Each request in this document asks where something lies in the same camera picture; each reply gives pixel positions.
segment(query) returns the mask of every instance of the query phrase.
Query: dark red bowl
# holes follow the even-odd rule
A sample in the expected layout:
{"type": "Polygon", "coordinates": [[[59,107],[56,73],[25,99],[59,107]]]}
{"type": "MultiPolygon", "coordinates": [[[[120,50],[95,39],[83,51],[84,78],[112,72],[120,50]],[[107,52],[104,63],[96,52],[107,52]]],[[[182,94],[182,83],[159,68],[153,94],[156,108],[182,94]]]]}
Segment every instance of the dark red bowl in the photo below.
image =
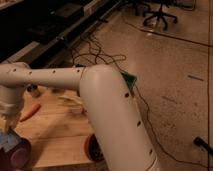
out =
{"type": "Polygon", "coordinates": [[[14,171],[23,168],[30,159],[31,144],[27,139],[22,138],[15,148],[5,153],[0,150],[0,170],[14,171]]]}

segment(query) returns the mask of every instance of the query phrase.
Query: black object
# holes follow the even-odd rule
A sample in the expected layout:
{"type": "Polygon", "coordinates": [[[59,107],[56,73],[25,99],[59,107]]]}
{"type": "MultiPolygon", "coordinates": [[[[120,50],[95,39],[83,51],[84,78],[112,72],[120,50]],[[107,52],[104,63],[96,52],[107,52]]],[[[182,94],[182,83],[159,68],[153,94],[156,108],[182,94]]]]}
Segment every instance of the black object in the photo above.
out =
{"type": "Polygon", "coordinates": [[[47,21],[70,0],[24,0],[0,10],[0,62],[32,42],[27,29],[47,21]]]}
{"type": "Polygon", "coordinates": [[[85,152],[87,157],[94,162],[101,162],[104,160],[103,153],[94,134],[87,138],[85,152]]]}
{"type": "Polygon", "coordinates": [[[0,170],[14,171],[24,167],[30,159],[31,149],[30,142],[24,138],[21,138],[21,142],[7,153],[0,148],[0,170]]]}
{"type": "MultiPolygon", "coordinates": [[[[98,8],[93,14],[91,14],[88,18],[84,21],[80,22],[74,29],[72,29],[69,33],[65,35],[65,40],[67,42],[72,41],[73,39],[77,38],[80,34],[82,34],[91,24],[96,22],[99,18],[111,9],[116,4],[116,1],[110,0],[107,1],[106,4],[98,8]]],[[[49,66],[49,61],[52,60],[53,56],[57,54],[60,50],[64,48],[64,43],[57,41],[53,46],[48,48],[45,52],[40,54],[35,60],[30,62],[30,67],[33,69],[38,69],[45,67],[46,65],[49,66]]]]}
{"type": "Polygon", "coordinates": [[[137,81],[137,77],[134,75],[131,75],[129,73],[124,73],[124,72],[121,72],[121,74],[129,88],[129,90],[132,91],[133,87],[135,86],[135,83],[137,81]]]}
{"type": "Polygon", "coordinates": [[[167,28],[168,28],[168,23],[167,23],[165,17],[171,17],[171,18],[173,18],[173,19],[174,19],[174,21],[173,21],[174,23],[177,23],[177,22],[178,22],[178,18],[177,18],[176,16],[174,16],[174,15],[171,15],[171,14],[168,14],[168,13],[163,12],[163,5],[166,5],[167,7],[169,7],[169,5],[173,2],[172,0],[160,0],[159,2],[161,3],[161,5],[160,5],[160,9],[159,9],[158,11],[145,11],[145,12],[143,13],[144,16],[145,16],[147,13],[153,14],[152,16],[150,16],[150,17],[148,17],[148,18],[146,18],[146,19],[144,20],[143,25],[146,26],[149,20],[151,20],[152,18],[155,18],[155,17],[156,17],[156,18],[157,18],[157,21],[159,21],[160,19],[163,20],[163,22],[164,22],[164,24],[165,24],[164,30],[167,30],[167,28]]]}
{"type": "Polygon", "coordinates": [[[204,147],[209,152],[209,154],[213,156],[213,148],[211,148],[202,138],[196,137],[193,142],[199,147],[204,147]]]}
{"type": "Polygon", "coordinates": [[[83,16],[83,6],[67,3],[60,9],[52,12],[44,22],[29,28],[28,33],[32,40],[46,44],[83,16]]]}
{"type": "Polygon", "coordinates": [[[138,11],[138,6],[137,6],[138,4],[142,4],[142,5],[146,6],[147,11],[151,10],[151,7],[148,4],[141,2],[139,0],[127,0],[127,1],[123,0],[121,5],[119,5],[118,10],[120,10],[123,6],[128,5],[128,4],[132,4],[133,8],[135,9],[135,15],[136,16],[140,14],[139,11],[138,11]]]}

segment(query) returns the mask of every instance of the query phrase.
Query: electrical cord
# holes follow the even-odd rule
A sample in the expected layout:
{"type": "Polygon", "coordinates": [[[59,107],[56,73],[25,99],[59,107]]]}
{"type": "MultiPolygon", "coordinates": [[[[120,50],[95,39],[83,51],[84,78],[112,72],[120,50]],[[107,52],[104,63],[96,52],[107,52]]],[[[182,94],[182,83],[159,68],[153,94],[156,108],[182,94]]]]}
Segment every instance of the electrical cord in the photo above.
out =
{"type": "Polygon", "coordinates": [[[85,38],[81,37],[81,40],[88,44],[88,46],[89,46],[88,51],[89,51],[90,55],[95,56],[94,62],[96,64],[98,64],[98,62],[97,62],[98,59],[101,59],[105,64],[113,64],[114,63],[115,65],[117,65],[116,62],[126,60],[126,56],[122,55],[122,54],[115,54],[115,55],[107,54],[103,50],[102,45],[100,44],[99,40],[97,39],[97,37],[94,34],[90,34],[88,36],[88,39],[89,40],[86,40],[85,38]]]}
{"type": "Polygon", "coordinates": [[[68,41],[66,40],[66,38],[58,38],[57,40],[59,42],[61,42],[64,45],[65,49],[70,53],[71,59],[72,59],[72,65],[75,65],[76,59],[78,59],[80,57],[83,58],[84,60],[86,60],[87,62],[89,62],[90,64],[95,65],[95,63],[92,60],[85,57],[85,56],[94,55],[94,54],[91,54],[91,53],[80,54],[79,51],[76,48],[74,48],[74,47],[70,48],[69,47],[69,44],[68,44],[68,41]]]}
{"type": "MultiPolygon", "coordinates": [[[[209,19],[209,27],[208,27],[208,32],[209,32],[209,35],[208,35],[208,60],[207,60],[207,63],[208,63],[208,66],[207,66],[207,103],[208,103],[208,144],[210,144],[210,124],[211,124],[211,120],[210,120],[210,53],[211,53],[211,49],[210,49],[210,44],[211,44],[211,6],[212,6],[212,2],[209,0],[209,16],[208,16],[208,19],[209,19]]],[[[208,166],[210,167],[211,163],[210,163],[210,153],[208,153],[208,166]]]]}
{"type": "Polygon", "coordinates": [[[205,166],[203,164],[200,164],[200,163],[196,163],[196,162],[190,162],[190,161],[184,161],[184,160],[179,160],[177,159],[174,155],[172,155],[171,153],[169,153],[165,147],[160,143],[159,139],[158,139],[158,136],[154,130],[154,127],[153,127],[153,124],[151,122],[151,119],[150,119],[150,106],[149,104],[147,103],[147,101],[145,100],[145,98],[142,96],[141,92],[139,91],[139,88],[137,85],[135,85],[135,88],[136,88],[136,91],[139,95],[139,98],[145,103],[146,107],[147,107],[147,111],[146,111],[146,120],[151,128],[151,131],[152,131],[152,134],[154,136],[154,139],[155,141],[157,142],[158,146],[160,147],[160,149],[163,151],[164,154],[166,154],[168,157],[170,157],[172,160],[178,162],[178,163],[184,163],[184,164],[190,164],[190,165],[196,165],[196,166],[200,166],[200,167],[203,167],[203,168],[208,168],[208,166],[205,166]]]}
{"type": "Polygon", "coordinates": [[[151,33],[151,34],[155,34],[157,36],[163,36],[163,37],[167,37],[167,38],[170,38],[170,39],[175,39],[175,40],[180,40],[180,41],[184,41],[184,42],[188,42],[188,43],[194,43],[194,44],[197,44],[197,45],[202,45],[202,46],[210,46],[210,47],[213,47],[212,45],[209,45],[209,44],[206,44],[206,43],[201,43],[201,42],[197,42],[197,41],[193,41],[193,40],[188,40],[188,39],[184,39],[184,38],[179,38],[179,37],[175,37],[175,36],[171,36],[171,35],[167,35],[167,34],[163,34],[163,33],[158,33],[158,32],[155,32],[155,31],[151,31],[151,30],[146,30],[146,29],[143,29],[143,28],[139,28],[137,26],[135,26],[134,24],[132,23],[129,23],[125,17],[124,17],[124,14],[123,12],[121,11],[121,18],[123,20],[123,22],[126,24],[126,25],[129,25],[131,26],[132,28],[140,31],[140,32],[144,32],[144,33],[151,33]]]}

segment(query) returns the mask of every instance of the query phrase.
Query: black cable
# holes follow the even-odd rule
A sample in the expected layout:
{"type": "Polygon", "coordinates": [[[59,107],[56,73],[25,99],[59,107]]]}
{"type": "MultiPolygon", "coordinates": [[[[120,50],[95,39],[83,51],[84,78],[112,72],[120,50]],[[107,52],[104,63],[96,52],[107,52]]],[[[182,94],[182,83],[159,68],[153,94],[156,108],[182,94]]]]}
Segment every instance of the black cable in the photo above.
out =
{"type": "Polygon", "coordinates": [[[88,54],[79,54],[78,56],[74,57],[74,62],[73,62],[73,64],[75,65],[75,64],[76,64],[76,63],[75,63],[75,60],[76,60],[77,58],[81,57],[81,58],[85,59],[86,61],[88,61],[90,64],[95,65],[95,63],[94,63],[93,61],[91,61],[90,59],[88,59],[88,58],[86,58],[86,57],[84,57],[84,56],[88,56],[88,54]]]}
{"type": "Polygon", "coordinates": [[[89,45],[89,53],[91,55],[93,55],[93,56],[95,55],[95,63],[96,64],[98,63],[97,62],[98,59],[101,59],[102,61],[104,61],[105,64],[112,64],[112,63],[115,64],[115,62],[126,60],[126,56],[122,55],[122,54],[116,54],[116,55],[109,55],[109,54],[107,54],[103,50],[103,48],[102,48],[99,40],[95,37],[94,34],[90,34],[89,35],[89,40],[90,41],[86,40],[85,38],[81,38],[81,40],[83,40],[84,42],[86,42],[89,45]],[[107,59],[105,59],[106,57],[110,58],[111,61],[109,61],[109,62],[106,61],[107,60],[107,59]]]}
{"type": "Polygon", "coordinates": [[[151,33],[151,34],[155,34],[157,36],[162,36],[162,37],[167,37],[167,38],[170,38],[170,39],[175,39],[175,40],[180,40],[180,41],[184,41],[184,42],[188,42],[188,43],[193,43],[193,44],[197,44],[197,45],[202,45],[202,46],[205,46],[205,47],[213,47],[212,45],[209,45],[209,44],[206,44],[206,43],[201,43],[201,42],[197,42],[197,41],[192,41],[192,40],[188,40],[188,39],[183,39],[183,38],[179,38],[179,37],[175,37],[175,36],[170,36],[170,35],[166,35],[166,34],[162,34],[162,33],[158,33],[158,32],[155,32],[155,31],[150,31],[150,30],[145,30],[143,28],[139,28],[137,26],[135,26],[134,24],[131,24],[129,23],[128,21],[126,21],[124,15],[123,15],[123,12],[121,11],[121,17],[122,17],[122,20],[123,22],[126,24],[126,25],[129,25],[131,26],[132,28],[138,30],[138,31],[141,31],[141,32],[144,32],[144,33],[151,33]]]}
{"type": "Polygon", "coordinates": [[[158,146],[160,147],[160,149],[163,151],[163,153],[165,153],[168,157],[170,157],[171,159],[173,159],[174,161],[178,162],[178,163],[185,163],[185,164],[190,164],[190,165],[197,165],[197,166],[200,166],[200,167],[203,167],[203,168],[208,168],[208,166],[205,166],[203,164],[200,164],[200,163],[196,163],[196,162],[190,162],[190,161],[184,161],[184,160],[179,160],[177,159],[175,156],[173,156],[171,153],[169,153],[165,148],[164,146],[160,143],[159,139],[158,139],[158,136],[154,130],[154,127],[152,125],[152,122],[150,120],[150,107],[149,107],[149,104],[147,103],[147,101],[144,99],[144,97],[142,96],[141,92],[139,91],[137,85],[135,85],[135,88],[137,90],[137,93],[139,95],[139,98],[145,103],[146,107],[147,107],[147,111],[146,111],[146,119],[147,119],[147,122],[152,130],[152,133],[154,135],[154,139],[155,141],[157,142],[158,146]]]}
{"type": "MultiPolygon", "coordinates": [[[[209,36],[208,36],[208,66],[207,66],[207,103],[208,103],[208,145],[210,145],[210,43],[211,43],[211,0],[209,0],[209,27],[208,27],[208,32],[209,32],[209,36]]],[[[208,153],[208,170],[210,170],[210,165],[211,165],[211,161],[210,161],[210,153],[208,153]]]]}
{"type": "Polygon", "coordinates": [[[84,56],[94,56],[94,57],[96,57],[95,54],[91,54],[91,53],[82,53],[82,54],[79,54],[79,55],[77,55],[77,56],[74,57],[74,63],[75,63],[75,60],[76,60],[77,58],[82,57],[82,58],[84,58],[84,59],[87,59],[87,61],[90,61],[90,63],[92,63],[93,65],[96,64],[95,62],[89,60],[88,58],[85,58],[84,56]]]}

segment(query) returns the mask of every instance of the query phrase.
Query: cable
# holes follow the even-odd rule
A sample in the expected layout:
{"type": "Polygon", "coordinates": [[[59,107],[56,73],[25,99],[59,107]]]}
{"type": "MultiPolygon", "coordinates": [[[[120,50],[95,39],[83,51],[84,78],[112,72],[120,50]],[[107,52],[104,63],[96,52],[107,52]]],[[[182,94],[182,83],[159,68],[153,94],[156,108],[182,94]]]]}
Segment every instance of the cable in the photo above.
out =
{"type": "Polygon", "coordinates": [[[81,37],[81,40],[89,45],[89,53],[92,56],[95,55],[95,63],[96,64],[98,64],[98,62],[97,62],[98,59],[101,59],[105,64],[112,64],[112,63],[115,64],[115,62],[126,60],[126,56],[122,55],[122,54],[116,54],[116,55],[107,54],[103,50],[101,43],[99,42],[99,40],[97,39],[97,37],[94,34],[92,34],[92,33],[89,34],[88,39],[89,39],[89,41],[86,40],[85,38],[81,37]]]}
{"type": "MultiPolygon", "coordinates": [[[[210,45],[211,43],[211,37],[210,37],[210,33],[211,33],[211,1],[209,0],[209,27],[208,27],[208,44],[210,45]]],[[[207,103],[208,103],[208,145],[210,144],[210,46],[208,46],[208,59],[207,59],[207,103]]],[[[208,153],[208,167],[210,167],[210,154],[208,153]]]]}
{"type": "Polygon", "coordinates": [[[202,45],[202,46],[205,46],[205,47],[208,47],[208,46],[213,47],[212,45],[209,45],[209,44],[206,44],[206,43],[201,43],[201,42],[197,42],[197,41],[183,39],[183,38],[179,38],[179,37],[175,37],[175,36],[171,36],[171,35],[166,35],[166,34],[158,33],[158,32],[155,32],[155,31],[150,31],[150,30],[145,30],[143,28],[139,28],[139,27],[135,26],[134,24],[131,24],[128,21],[126,21],[126,19],[125,19],[124,15],[123,15],[122,11],[121,11],[121,18],[122,18],[123,22],[126,25],[129,25],[132,28],[134,28],[134,29],[136,29],[136,30],[138,30],[140,32],[151,33],[151,34],[155,34],[157,36],[163,36],[163,37],[167,37],[167,38],[170,38],[170,39],[180,40],[180,41],[184,41],[184,42],[188,42],[188,43],[194,43],[194,44],[202,45]]]}
{"type": "Polygon", "coordinates": [[[139,95],[139,98],[145,103],[146,107],[147,107],[147,111],[146,111],[146,119],[147,119],[147,122],[152,130],[152,133],[154,135],[154,139],[155,141],[157,142],[158,146],[160,147],[160,149],[163,151],[164,154],[166,154],[168,157],[170,157],[171,159],[173,159],[174,161],[178,162],[178,163],[185,163],[185,164],[190,164],[190,165],[197,165],[197,166],[200,166],[200,167],[203,167],[203,168],[208,168],[208,166],[205,166],[203,164],[200,164],[200,163],[196,163],[196,162],[190,162],[190,161],[184,161],[184,160],[179,160],[177,159],[175,156],[173,156],[171,153],[169,153],[165,148],[164,146],[160,143],[158,137],[157,137],[157,134],[154,130],[154,127],[152,125],[152,122],[150,120],[150,107],[149,107],[149,104],[147,103],[147,101],[144,99],[144,97],[142,96],[141,92],[139,91],[137,85],[135,85],[135,88],[137,90],[137,93],[139,95]]]}

